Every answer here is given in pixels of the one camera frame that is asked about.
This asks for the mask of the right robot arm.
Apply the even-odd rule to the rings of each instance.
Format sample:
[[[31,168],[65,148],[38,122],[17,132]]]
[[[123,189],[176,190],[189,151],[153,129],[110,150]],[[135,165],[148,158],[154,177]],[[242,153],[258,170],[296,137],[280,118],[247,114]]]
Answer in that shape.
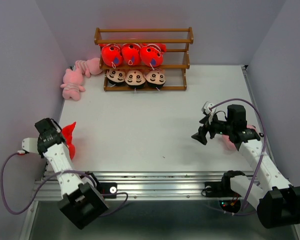
[[[206,135],[211,139],[215,135],[227,136],[254,171],[248,179],[242,171],[229,170],[220,182],[203,190],[205,195],[243,197],[241,206],[250,204],[267,229],[300,224],[300,186],[293,186],[266,153],[266,135],[248,126],[245,107],[228,105],[224,120],[218,119],[217,107],[210,102],[204,104],[202,112],[205,116],[192,139],[206,145]]]

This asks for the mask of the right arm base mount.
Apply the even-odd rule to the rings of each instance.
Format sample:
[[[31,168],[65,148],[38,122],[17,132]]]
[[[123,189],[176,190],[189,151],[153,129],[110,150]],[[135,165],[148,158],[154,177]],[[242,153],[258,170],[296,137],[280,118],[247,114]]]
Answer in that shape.
[[[221,181],[205,182],[201,195],[206,198],[218,199],[219,207],[210,207],[211,209],[231,216],[248,215],[248,213],[243,213],[241,210],[241,195],[234,192],[229,187],[223,186]]]

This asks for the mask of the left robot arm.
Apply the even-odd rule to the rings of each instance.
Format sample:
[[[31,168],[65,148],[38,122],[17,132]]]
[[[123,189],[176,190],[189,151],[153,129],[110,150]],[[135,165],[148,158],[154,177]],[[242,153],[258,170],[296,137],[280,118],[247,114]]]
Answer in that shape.
[[[101,184],[93,179],[83,182],[73,169],[66,139],[52,118],[34,124],[39,136],[37,150],[52,166],[60,186],[59,210],[80,230],[93,222],[109,208],[101,195]]]

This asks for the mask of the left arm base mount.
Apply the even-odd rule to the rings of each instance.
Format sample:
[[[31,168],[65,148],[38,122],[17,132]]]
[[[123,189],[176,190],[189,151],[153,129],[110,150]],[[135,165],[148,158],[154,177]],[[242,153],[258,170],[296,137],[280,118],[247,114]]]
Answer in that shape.
[[[117,190],[118,185],[115,182],[100,182],[95,174],[90,171],[86,171],[85,174],[90,176],[95,183],[97,191],[105,198],[105,199],[116,199],[117,198]]]

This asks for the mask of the doll plush orange cap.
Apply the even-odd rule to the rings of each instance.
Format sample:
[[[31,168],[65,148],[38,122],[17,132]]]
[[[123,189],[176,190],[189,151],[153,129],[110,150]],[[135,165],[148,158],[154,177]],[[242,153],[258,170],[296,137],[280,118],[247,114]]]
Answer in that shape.
[[[126,71],[124,69],[112,68],[106,72],[108,82],[117,87],[125,83]]]

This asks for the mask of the red fish plush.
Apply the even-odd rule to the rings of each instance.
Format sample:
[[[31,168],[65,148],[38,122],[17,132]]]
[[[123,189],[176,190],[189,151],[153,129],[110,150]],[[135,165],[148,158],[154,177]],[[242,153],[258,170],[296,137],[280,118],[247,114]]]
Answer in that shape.
[[[61,130],[61,133],[63,134],[63,136],[65,138],[71,160],[73,160],[73,158],[75,157],[75,154],[76,154],[76,147],[73,144],[73,131],[76,127],[76,123],[77,122],[75,121],[72,124],[63,127]]]
[[[162,65],[167,47],[163,43],[143,43],[139,51],[141,60],[152,69]]]
[[[123,61],[122,48],[116,43],[100,44],[101,47],[101,56],[104,63],[115,69],[120,66]]]
[[[121,47],[121,53],[124,61],[129,66],[136,66],[141,63],[140,57],[141,45],[138,43],[125,43]]]

